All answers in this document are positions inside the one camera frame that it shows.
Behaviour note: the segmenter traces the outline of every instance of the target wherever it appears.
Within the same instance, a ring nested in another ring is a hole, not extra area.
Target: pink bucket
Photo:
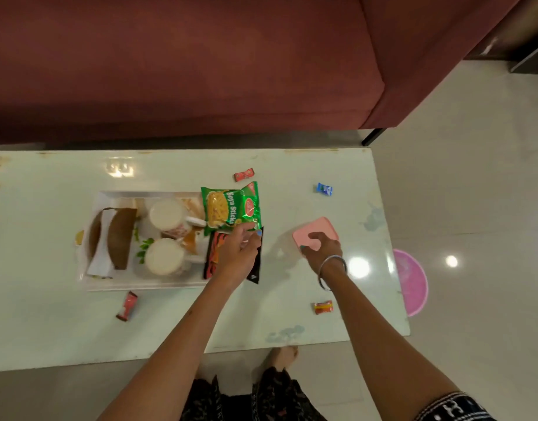
[[[429,284],[425,270],[419,262],[405,251],[393,250],[401,292],[404,295],[405,311],[411,317],[423,310],[429,295]]]

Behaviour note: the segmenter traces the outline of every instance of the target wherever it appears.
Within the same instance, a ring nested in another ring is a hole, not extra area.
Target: black patterned clothing
[[[415,421],[491,421],[465,393],[444,396],[424,408]],[[326,421],[287,371],[267,369],[251,395],[226,396],[218,380],[193,382],[181,421]]]

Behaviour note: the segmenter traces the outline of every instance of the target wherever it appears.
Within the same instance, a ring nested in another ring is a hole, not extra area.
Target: sleeve
[[[415,421],[494,421],[494,418],[466,393],[455,392],[435,400]]]

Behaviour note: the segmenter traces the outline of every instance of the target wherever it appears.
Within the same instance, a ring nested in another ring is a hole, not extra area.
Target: person's left arm
[[[215,276],[146,365],[99,417],[100,421],[178,420],[224,304],[253,267],[261,245],[251,223],[236,226],[221,247]]]

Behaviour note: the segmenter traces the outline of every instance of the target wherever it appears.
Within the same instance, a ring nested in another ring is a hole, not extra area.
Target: forearm
[[[435,398],[458,390],[380,315],[342,266],[333,266],[325,279],[384,421],[411,421]]]
[[[231,294],[223,281],[214,279],[100,420],[179,419],[210,334]]]

